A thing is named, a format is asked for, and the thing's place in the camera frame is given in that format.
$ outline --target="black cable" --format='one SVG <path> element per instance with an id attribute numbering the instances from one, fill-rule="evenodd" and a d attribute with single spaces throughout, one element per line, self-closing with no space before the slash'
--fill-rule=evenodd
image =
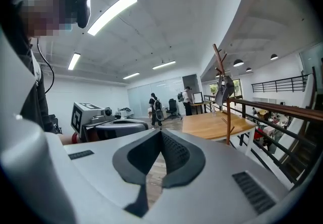
<path id="1" fill-rule="evenodd" d="M 42 55 L 40 48 L 39 48 L 39 38 L 37 39 L 37 48 L 38 48 L 38 52 L 40 53 L 41 57 L 44 59 L 45 63 L 47 63 L 47 65 L 49 66 L 51 72 L 52 72 L 52 82 L 51 82 L 51 86 L 49 87 L 49 89 L 47 91 L 45 91 L 45 94 L 47 92 L 49 92 L 49 90 L 51 89 L 52 85 L 54 84 L 54 79 L 55 79 L 55 73 L 52 69 L 52 67 L 50 66 L 49 62 L 45 59 L 45 57 Z"/>

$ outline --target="fluorescent light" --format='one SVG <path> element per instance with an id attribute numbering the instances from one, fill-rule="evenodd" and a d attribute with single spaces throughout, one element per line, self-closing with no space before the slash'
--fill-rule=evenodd
<path id="1" fill-rule="evenodd" d="M 134 74 L 131 74 L 131 75 L 129 75 L 129 76 L 127 76 L 127 77 L 125 77 L 125 78 L 123 78 L 124 80 L 126 80 L 126 79 L 129 79 L 129 78 L 131 78 L 131 77 L 134 77 L 134 76 L 137 76 L 137 75 L 139 75 L 140 73 L 134 73 Z"/>
<path id="2" fill-rule="evenodd" d="M 87 33 L 91 34 L 92 36 L 95 36 L 97 32 L 101 28 L 103 28 L 106 23 L 108 23 L 111 19 L 113 19 L 116 15 L 118 15 L 120 12 L 125 10 L 130 5 L 133 5 L 136 3 L 137 0 L 119 0 L 115 4 L 113 4 L 110 8 L 108 8 L 105 13 L 103 13 L 96 22 L 90 27 L 90 29 L 87 31 Z"/>
<path id="3" fill-rule="evenodd" d="M 74 69 L 74 66 L 76 65 L 76 63 L 77 63 L 78 59 L 80 58 L 80 56 L 81 55 L 79 53 L 76 53 L 76 52 L 73 54 L 73 57 L 71 59 L 70 65 L 69 65 L 69 70 Z"/>
<path id="4" fill-rule="evenodd" d="M 155 66 L 155 67 L 152 67 L 154 70 L 160 68 L 160 67 L 164 67 L 164 66 L 167 66 L 167 65 L 172 65 L 176 63 L 175 61 L 172 61 L 172 62 L 169 62 L 169 63 L 166 63 L 166 64 L 163 64 L 163 65 L 158 65 L 158 66 Z"/>

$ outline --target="window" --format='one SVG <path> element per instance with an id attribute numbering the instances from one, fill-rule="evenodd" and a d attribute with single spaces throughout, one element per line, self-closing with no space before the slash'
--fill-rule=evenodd
<path id="1" fill-rule="evenodd" d="M 234 84 L 234 93 L 230 97 L 242 96 L 240 79 L 233 80 L 233 84 Z M 210 84 L 210 89 L 211 89 L 212 95 L 215 96 L 218 91 L 218 84 L 217 83 Z"/>
<path id="2" fill-rule="evenodd" d="M 212 95 L 215 96 L 218 91 L 218 85 L 217 84 L 210 84 L 210 89 L 211 89 Z"/>
<path id="3" fill-rule="evenodd" d="M 242 96 L 240 79 L 233 80 L 234 93 L 230 97 Z"/>

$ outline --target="black mesh vent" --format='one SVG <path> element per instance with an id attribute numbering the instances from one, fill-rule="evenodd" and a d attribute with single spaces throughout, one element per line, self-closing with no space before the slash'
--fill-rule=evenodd
<path id="1" fill-rule="evenodd" d="M 258 214 L 265 212 L 275 205 L 275 202 L 248 173 L 241 172 L 233 174 L 232 177 Z"/>
<path id="2" fill-rule="evenodd" d="M 170 174 L 186 164 L 190 158 L 190 153 L 186 147 L 165 133 L 162 133 L 162 138 L 161 152 L 166 162 L 167 174 Z"/>
<path id="3" fill-rule="evenodd" d="M 128 161 L 145 175 L 149 173 L 159 155 L 159 136 L 160 134 L 156 133 L 150 139 L 139 143 L 127 155 Z"/>
<path id="4" fill-rule="evenodd" d="M 84 151 L 81 151 L 81 152 L 76 152 L 76 153 L 73 153 L 73 154 L 69 154 L 69 157 L 71 160 L 73 159 L 77 159 L 77 158 L 81 158 L 81 157 L 86 157 L 86 156 L 89 156 L 89 155 L 92 155 L 94 154 L 94 152 L 92 150 L 84 150 Z"/>

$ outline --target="black label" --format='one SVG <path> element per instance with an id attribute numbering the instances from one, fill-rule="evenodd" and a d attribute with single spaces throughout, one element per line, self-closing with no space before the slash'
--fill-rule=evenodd
<path id="1" fill-rule="evenodd" d="M 81 133 L 81 120 L 82 120 L 82 111 L 74 105 L 72 111 L 71 125 L 75 128 L 76 132 Z"/>

